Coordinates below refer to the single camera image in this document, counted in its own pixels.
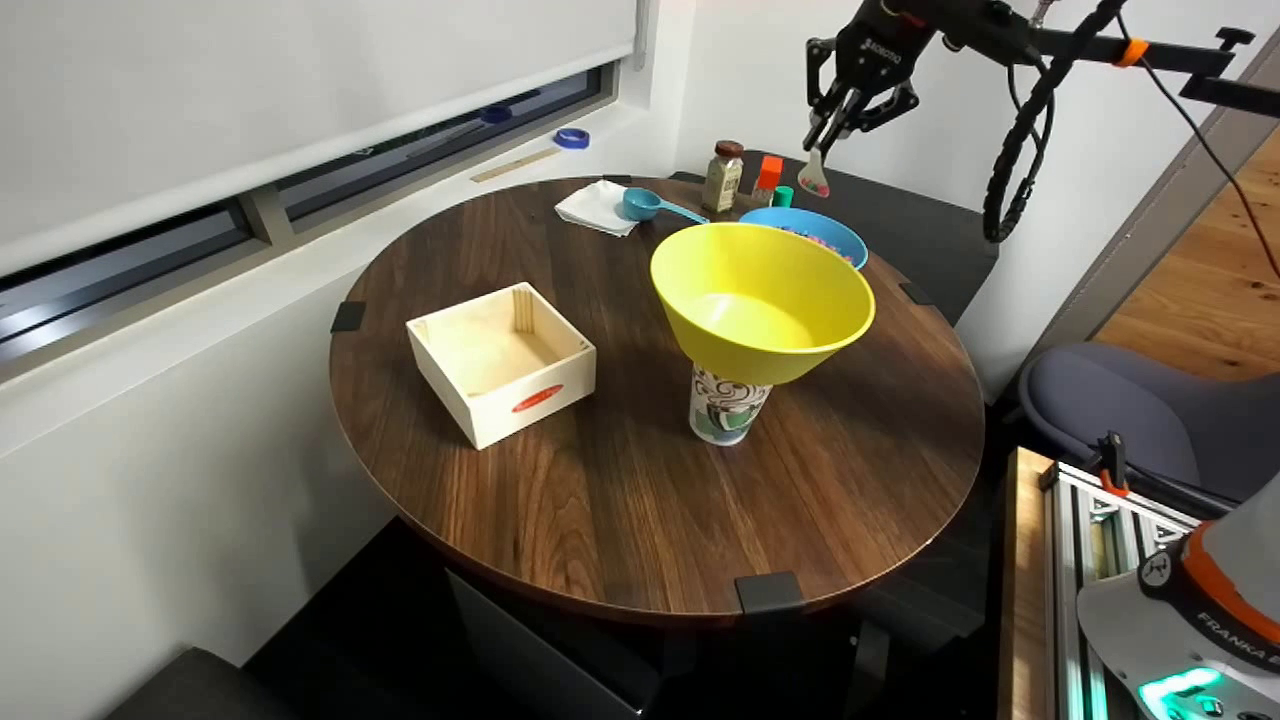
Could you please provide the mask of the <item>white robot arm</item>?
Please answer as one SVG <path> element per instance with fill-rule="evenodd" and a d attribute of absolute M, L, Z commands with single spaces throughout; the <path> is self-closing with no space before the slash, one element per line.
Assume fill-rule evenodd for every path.
<path fill-rule="evenodd" d="M 999 69 L 1041 65 L 1043 75 L 1015 117 L 1015 142 L 1034 131 L 1034 117 L 1050 105 L 1059 75 L 1076 59 L 1115 69 L 1185 70 L 1185 95 L 1219 109 L 1280 117 L 1280 90 L 1229 81 L 1245 28 L 1219 28 L 1215 49 L 1153 42 L 1106 34 L 1123 0 L 1096 0 L 1073 28 L 1034 28 L 1002 0 L 861 0 L 835 34 L 802 42 L 807 135 L 802 150 L 822 161 L 849 131 L 872 131 L 915 109 L 911 70 L 932 40 L 966 49 Z"/>

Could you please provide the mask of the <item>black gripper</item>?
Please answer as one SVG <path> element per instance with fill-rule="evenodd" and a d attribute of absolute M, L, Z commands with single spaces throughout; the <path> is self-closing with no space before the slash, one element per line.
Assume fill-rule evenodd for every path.
<path fill-rule="evenodd" d="M 807 135 L 828 155 L 835 138 L 872 131 L 921 105 L 911 70 L 943 28 L 948 0 L 861 0 L 835 34 L 802 42 Z"/>

